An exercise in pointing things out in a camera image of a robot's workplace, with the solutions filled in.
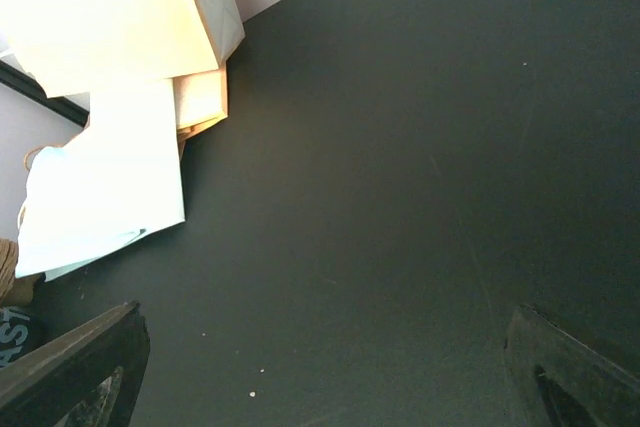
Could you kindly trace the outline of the brown paper takeout bag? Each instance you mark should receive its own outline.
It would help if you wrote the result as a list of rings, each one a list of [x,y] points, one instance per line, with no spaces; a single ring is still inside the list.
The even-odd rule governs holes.
[[[50,97],[216,70],[245,36],[235,0],[1,0],[1,32]]]

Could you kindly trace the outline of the brown pulp cup carrier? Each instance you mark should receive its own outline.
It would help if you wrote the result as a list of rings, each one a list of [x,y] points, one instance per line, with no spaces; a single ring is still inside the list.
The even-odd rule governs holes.
[[[8,239],[1,240],[0,247],[0,301],[2,307],[28,306],[34,296],[34,287],[42,274],[16,277],[18,244]]]

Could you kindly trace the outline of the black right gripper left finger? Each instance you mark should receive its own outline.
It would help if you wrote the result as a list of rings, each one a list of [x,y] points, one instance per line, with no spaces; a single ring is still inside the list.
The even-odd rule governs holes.
[[[137,301],[1,369],[3,426],[127,426],[150,354]]]

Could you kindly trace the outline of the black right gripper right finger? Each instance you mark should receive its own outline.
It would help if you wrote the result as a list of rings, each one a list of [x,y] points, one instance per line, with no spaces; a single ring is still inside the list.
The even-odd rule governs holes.
[[[529,426],[637,426],[639,355],[533,305],[514,309],[506,363]]]

